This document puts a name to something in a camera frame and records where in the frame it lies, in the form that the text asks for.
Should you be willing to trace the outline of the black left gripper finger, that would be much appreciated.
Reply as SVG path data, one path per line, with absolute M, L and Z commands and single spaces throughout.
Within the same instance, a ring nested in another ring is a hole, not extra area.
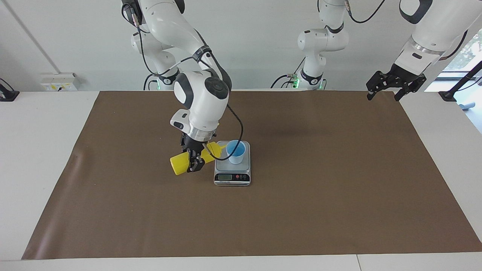
M 371 101 L 379 91 L 386 90 L 390 88 L 388 79 L 390 74 L 383 73 L 381 71 L 376 71 L 372 77 L 366 83 L 367 87 L 367 99 Z
M 404 80 L 400 79 L 399 80 L 400 89 L 394 95 L 394 100 L 400 101 L 405 95 L 410 93 L 416 93 L 421 88 L 421 86 L 425 83 L 426 80 L 427 78 L 425 74 L 421 74 L 412 82 L 405 82 Z

